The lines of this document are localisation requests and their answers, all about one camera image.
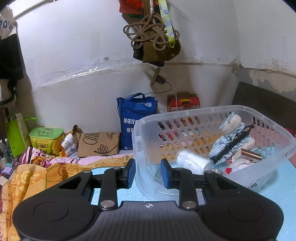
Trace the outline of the clear plastic lattice basket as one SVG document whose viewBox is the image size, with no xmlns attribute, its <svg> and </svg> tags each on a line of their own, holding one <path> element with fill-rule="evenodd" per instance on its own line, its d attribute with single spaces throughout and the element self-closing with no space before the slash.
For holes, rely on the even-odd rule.
<svg viewBox="0 0 296 241">
<path fill-rule="evenodd" d="M 153 201 L 178 200 L 178 190 L 164 187 L 161 160 L 165 158 L 175 166 L 177 153 L 183 149 L 207 158 L 215 140 L 222 135 L 220 126 L 231 113 L 239 115 L 246 125 L 254 125 L 250 135 L 263 159 L 229 177 L 258 192 L 277 168 L 294 155 L 295 138 L 273 120 L 241 105 L 160 113 L 138 120 L 132 144 L 137 166 L 135 181 L 140 192 Z"/>
</svg>

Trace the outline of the blue white plush slippers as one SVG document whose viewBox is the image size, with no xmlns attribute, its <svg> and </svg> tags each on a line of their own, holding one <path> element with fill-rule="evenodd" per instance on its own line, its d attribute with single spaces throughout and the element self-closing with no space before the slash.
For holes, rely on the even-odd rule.
<svg viewBox="0 0 296 241">
<path fill-rule="evenodd" d="M 254 124 L 246 126 L 239 115 L 230 113 L 219 127 L 222 136 L 215 140 L 209 153 L 209 159 L 214 164 L 220 164 L 229 159 L 239 149 L 250 150 L 255 146 L 255 140 L 250 132 Z"/>
</svg>

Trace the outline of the red tin box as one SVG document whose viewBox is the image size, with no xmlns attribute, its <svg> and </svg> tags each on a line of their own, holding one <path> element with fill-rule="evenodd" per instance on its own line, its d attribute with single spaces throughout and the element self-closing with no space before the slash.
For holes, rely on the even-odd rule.
<svg viewBox="0 0 296 241">
<path fill-rule="evenodd" d="M 239 149 L 233 156 L 232 156 L 232 162 L 238 160 L 238 159 L 245 159 L 249 160 L 251 162 L 259 162 L 262 160 L 262 156 L 256 152 L 246 150 L 246 149 Z"/>
</svg>

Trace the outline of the brown paper bag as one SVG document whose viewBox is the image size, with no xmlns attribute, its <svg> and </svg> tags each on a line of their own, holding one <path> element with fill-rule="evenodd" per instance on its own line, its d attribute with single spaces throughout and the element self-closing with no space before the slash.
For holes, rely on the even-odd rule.
<svg viewBox="0 0 296 241">
<path fill-rule="evenodd" d="M 91 156 L 112 156 L 119 153 L 120 133 L 80 133 L 78 132 L 78 151 L 80 158 Z"/>
</svg>

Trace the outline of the white tube packages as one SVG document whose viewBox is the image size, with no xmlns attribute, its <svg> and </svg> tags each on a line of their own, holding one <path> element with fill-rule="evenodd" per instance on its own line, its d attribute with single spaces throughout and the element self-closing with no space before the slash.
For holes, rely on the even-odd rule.
<svg viewBox="0 0 296 241">
<path fill-rule="evenodd" d="M 77 152 L 76 143 L 71 133 L 67 134 L 61 142 L 62 157 L 69 157 Z"/>
</svg>

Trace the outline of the blue tote bag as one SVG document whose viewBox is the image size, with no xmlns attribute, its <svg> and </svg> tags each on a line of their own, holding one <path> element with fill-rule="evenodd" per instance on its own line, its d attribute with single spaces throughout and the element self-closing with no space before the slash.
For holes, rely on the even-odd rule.
<svg viewBox="0 0 296 241">
<path fill-rule="evenodd" d="M 157 113 L 158 101 L 143 93 L 136 93 L 126 98 L 118 97 L 117 112 L 120 118 L 120 148 L 132 149 L 132 132 L 138 120 Z"/>
</svg>

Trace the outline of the green lidded box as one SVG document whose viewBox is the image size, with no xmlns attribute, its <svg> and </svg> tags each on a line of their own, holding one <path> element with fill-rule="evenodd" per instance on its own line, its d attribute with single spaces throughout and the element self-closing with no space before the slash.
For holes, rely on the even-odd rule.
<svg viewBox="0 0 296 241">
<path fill-rule="evenodd" d="M 61 151 L 61 142 L 64 139 L 62 128 L 38 127 L 30 131 L 29 137 L 34 148 L 47 155 L 57 156 Z"/>
</svg>

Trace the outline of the red gift box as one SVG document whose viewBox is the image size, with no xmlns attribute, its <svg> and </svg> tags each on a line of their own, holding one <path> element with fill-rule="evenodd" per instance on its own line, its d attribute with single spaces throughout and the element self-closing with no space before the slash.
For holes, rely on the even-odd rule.
<svg viewBox="0 0 296 241">
<path fill-rule="evenodd" d="M 199 97 L 194 93 L 179 92 L 167 97 L 167 112 L 197 109 L 200 107 Z"/>
</svg>

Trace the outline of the orange floral blanket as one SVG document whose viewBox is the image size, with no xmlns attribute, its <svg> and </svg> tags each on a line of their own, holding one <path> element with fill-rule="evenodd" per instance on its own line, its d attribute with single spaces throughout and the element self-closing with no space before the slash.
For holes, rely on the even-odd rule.
<svg viewBox="0 0 296 241">
<path fill-rule="evenodd" d="M 13 225 L 15 208 L 30 198 L 82 172 L 102 167 L 124 167 L 132 156 L 101 159 L 89 165 L 56 163 L 47 168 L 23 164 L 15 170 L 12 179 L 1 187 L 1 240 L 20 240 Z"/>
</svg>

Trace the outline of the light blue mat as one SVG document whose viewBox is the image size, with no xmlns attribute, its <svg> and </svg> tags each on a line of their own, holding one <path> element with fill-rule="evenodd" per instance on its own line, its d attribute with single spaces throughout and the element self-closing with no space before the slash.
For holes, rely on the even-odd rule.
<svg viewBox="0 0 296 241">
<path fill-rule="evenodd" d="M 95 189 L 91 200 L 97 205 L 100 189 Z M 276 240 L 295 240 L 295 167 L 290 161 L 284 162 L 259 190 L 259 194 L 277 203 L 284 214 L 284 223 Z M 131 189 L 117 191 L 118 204 L 122 201 L 150 201 L 133 181 Z"/>
</svg>

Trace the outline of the green paper bag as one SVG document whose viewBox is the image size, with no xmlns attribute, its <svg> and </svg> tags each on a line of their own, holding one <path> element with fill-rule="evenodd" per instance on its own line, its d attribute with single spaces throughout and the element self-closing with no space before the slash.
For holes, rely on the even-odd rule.
<svg viewBox="0 0 296 241">
<path fill-rule="evenodd" d="M 19 157 L 29 146 L 31 140 L 27 121 L 37 121 L 35 117 L 23 118 L 21 113 L 16 113 L 10 116 L 13 120 L 6 119 L 6 133 L 10 144 L 11 152 L 14 158 Z"/>
</svg>

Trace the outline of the dark wooden headboard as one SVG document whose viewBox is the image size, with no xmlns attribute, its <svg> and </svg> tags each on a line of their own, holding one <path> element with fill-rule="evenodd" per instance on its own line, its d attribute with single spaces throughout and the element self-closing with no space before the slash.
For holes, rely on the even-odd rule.
<svg viewBox="0 0 296 241">
<path fill-rule="evenodd" d="M 295 136 L 295 101 L 264 88 L 240 82 L 232 104 L 257 110 Z"/>
</svg>

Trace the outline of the brown hanging bag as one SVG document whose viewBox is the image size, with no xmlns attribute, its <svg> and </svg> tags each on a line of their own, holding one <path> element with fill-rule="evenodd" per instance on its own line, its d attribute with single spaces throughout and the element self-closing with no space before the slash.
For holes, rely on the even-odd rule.
<svg viewBox="0 0 296 241">
<path fill-rule="evenodd" d="M 123 27 L 133 58 L 163 67 L 180 54 L 180 32 L 174 29 L 166 1 L 144 1 L 141 19 Z"/>
</svg>

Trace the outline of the white black hanging jacket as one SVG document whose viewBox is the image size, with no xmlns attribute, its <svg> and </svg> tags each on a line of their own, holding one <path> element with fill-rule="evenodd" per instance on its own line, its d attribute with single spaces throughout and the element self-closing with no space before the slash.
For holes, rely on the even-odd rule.
<svg viewBox="0 0 296 241">
<path fill-rule="evenodd" d="M 23 79 L 20 42 L 12 9 L 1 10 L 1 106 L 16 99 L 16 86 Z"/>
</svg>

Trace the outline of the red hanging bag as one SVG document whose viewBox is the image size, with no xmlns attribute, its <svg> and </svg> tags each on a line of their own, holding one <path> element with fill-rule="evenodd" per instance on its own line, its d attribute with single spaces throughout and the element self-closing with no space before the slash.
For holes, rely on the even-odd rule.
<svg viewBox="0 0 296 241">
<path fill-rule="evenodd" d="M 119 12 L 124 14 L 140 15 L 144 7 L 141 0 L 119 0 Z"/>
</svg>

